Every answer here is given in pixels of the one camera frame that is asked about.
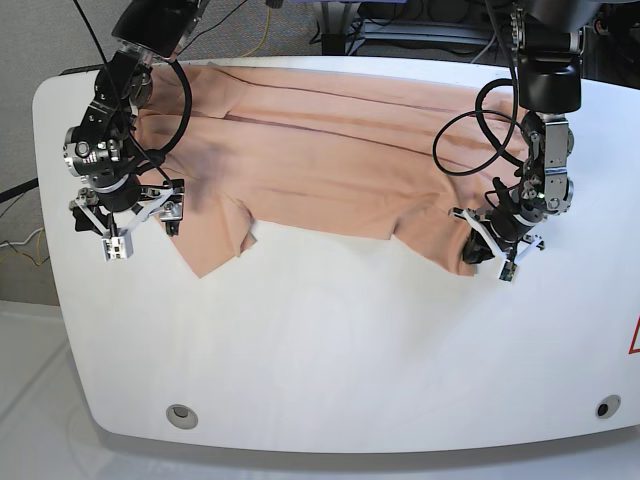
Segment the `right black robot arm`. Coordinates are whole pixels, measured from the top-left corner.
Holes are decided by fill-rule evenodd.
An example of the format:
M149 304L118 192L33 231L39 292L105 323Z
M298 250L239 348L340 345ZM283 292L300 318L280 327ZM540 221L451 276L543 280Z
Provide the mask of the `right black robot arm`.
M144 185L141 176L162 164L186 132L193 96L177 53L192 33L207 4L204 1L133 1L112 35L121 46L104 61L94 83L94 97L81 123L68 130L63 157L71 174L85 182L69 209L77 231L93 231L112 247L133 231L118 227L115 214L131 211L137 221L158 216L168 236L178 235L183 219L185 183L163 175L159 185ZM166 62L183 88L180 122L159 149L145 149L135 138L139 111L153 90L152 63Z

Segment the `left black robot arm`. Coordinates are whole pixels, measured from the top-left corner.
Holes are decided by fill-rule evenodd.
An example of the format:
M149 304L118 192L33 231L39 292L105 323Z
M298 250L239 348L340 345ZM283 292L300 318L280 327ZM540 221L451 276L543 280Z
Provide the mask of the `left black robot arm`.
M493 188L485 195L497 196L498 202L485 213L452 210L452 216L471 228L462 249L464 263L478 265L501 257L507 269L514 270L523 255L520 244L543 246L532 229L547 217L569 210L573 183L567 160L574 136L566 116L581 107L584 27L599 6L597 1L517 1L511 15L512 40L507 42L495 8L486 5L510 75L486 84L468 113L495 150L490 159L469 172L480 173L503 158L515 166L518 182L508 187L493 179ZM524 161L508 152L509 138L498 139L486 120L490 111L484 106L485 98L499 87L512 88L514 108L526 111L521 120L509 118L507 133L521 132L528 147Z

